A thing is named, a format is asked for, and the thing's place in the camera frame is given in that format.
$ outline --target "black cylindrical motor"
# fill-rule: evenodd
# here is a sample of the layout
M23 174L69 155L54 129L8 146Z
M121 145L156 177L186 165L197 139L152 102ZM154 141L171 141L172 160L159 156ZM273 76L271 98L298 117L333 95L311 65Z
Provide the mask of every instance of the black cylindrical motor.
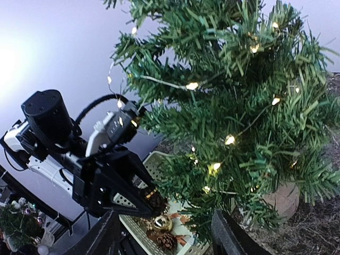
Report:
M32 131L45 146L46 143L62 146L67 142L72 122L58 90L37 91L21 109Z

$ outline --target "white plastic basket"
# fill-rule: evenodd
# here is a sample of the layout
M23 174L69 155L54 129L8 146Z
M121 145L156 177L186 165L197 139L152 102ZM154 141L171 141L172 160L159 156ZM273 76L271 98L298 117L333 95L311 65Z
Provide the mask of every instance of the white plastic basket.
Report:
M144 161L144 165L153 179L161 178L161 173L158 169L159 164L164 160L166 154L154 151ZM144 188L145 184L141 183L139 188ZM119 194L115 196L114 201L121 205L131 206L131 203ZM182 209L179 203L175 201L169 202L168 210L170 214L176 213ZM139 226L132 217L122 215L120 216L121 222L126 229L131 233L135 240L149 255L169 255L170 253L162 251L157 244L150 240L146 235L146 229ZM177 250L173 254L175 255L203 255L209 248L209 245L201 245L198 242L193 242L193 234L183 226L179 218L173 219L173 228L171 231L174 235L186 235L185 240L187 243L185 246L177 245Z

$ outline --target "wall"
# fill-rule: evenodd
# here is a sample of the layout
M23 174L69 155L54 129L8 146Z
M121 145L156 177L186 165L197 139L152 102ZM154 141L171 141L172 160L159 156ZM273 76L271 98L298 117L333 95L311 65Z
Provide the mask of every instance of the wall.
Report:
M283 0L283 2L291 3L294 8L301 11L302 16L308 15L305 29L308 31L309 24L315 37L320 34L319 41L322 46L340 53L339 0ZM269 14L276 0L265 0L264 3L266 6L263 11ZM329 71L340 72L340 58L333 54L329 56L334 61L334 65L328 65Z
M64 98L70 116L76 116L94 99L108 94L109 56L120 36L131 32L133 24L123 5L105 10L102 1L0 1L0 134L15 121L23 119L20 105L35 91L57 89ZM153 30L146 24L139 35ZM1 54L12 54L6 60ZM112 70L112 89L120 91L124 74ZM109 101L96 108L83 121L84 137L93 131L96 120L108 110L116 110ZM159 139L139 133L129 148L140 157L153 150ZM66 193L29 171L18 173L10 168L3 153L0 164L41 200L70 219L82 211Z

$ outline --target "tree base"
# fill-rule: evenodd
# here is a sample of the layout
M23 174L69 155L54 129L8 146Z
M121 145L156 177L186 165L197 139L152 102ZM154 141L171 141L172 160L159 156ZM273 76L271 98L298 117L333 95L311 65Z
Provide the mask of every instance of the tree base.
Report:
M283 220L289 220L299 206L299 188L295 183L282 184L276 192L265 195L263 199L275 206L279 216L284 218Z

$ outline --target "black cable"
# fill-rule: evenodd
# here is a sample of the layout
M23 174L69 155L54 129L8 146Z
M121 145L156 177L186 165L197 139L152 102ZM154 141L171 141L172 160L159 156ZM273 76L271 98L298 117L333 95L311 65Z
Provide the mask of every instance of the black cable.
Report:
M98 99L96 99L95 101L93 101L91 104L88 105L88 107L86 107L80 114L79 116L75 119L74 121L74 126L72 129L72 133L74 136L77 136L77 127L80 126L80 122L85 118L85 116L93 109L95 108L97 105L101 104L104 101L108 101L111 99L119 99L120 101L122 101L124 104L127 104L129 102L129 100L125 97L123 97L120 94L109 94L109 95L105 95L102 96Z
M63 168L59 169L59 173L60 173L60 176L63 178L63 180L65 182L67 182L69 185L73 186L73 183L69 179L66 178L66 176L65 176L65 174L63 172Z
M87 225L88 225L88 229L91 229L91 221L90 221L90 215L88 212L86 212L86 217L87 217Z
M18 172L23 172L23 171L26 170L26 169L17 169L15 166L12 165L12 163L10 162L9 157L8 157L8 155L7 155L6 149L4 149L4 154L5 154L5 158L6 158L7 162L9 163L9 165L10 165L14 170L16 170L16 171L18 171Z

